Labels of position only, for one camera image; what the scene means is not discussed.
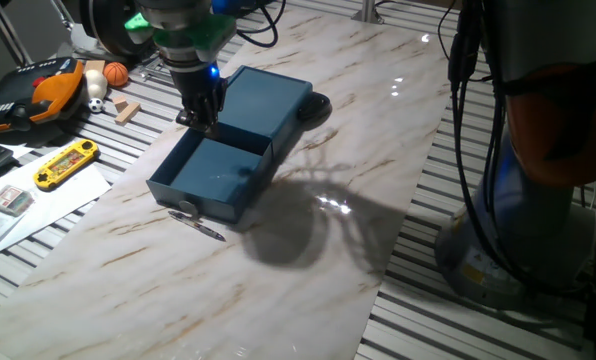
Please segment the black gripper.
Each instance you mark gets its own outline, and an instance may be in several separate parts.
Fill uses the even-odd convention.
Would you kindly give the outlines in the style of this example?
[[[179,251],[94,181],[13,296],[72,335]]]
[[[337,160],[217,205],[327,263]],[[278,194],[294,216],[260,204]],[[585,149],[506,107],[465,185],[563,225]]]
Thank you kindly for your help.
[[[228,80],[220,76],[218,65],[207,63],[193,71],[173,69],[170,73],[183,105],[175,122],[218,139],[218,114],[223,109],[228,88]]]

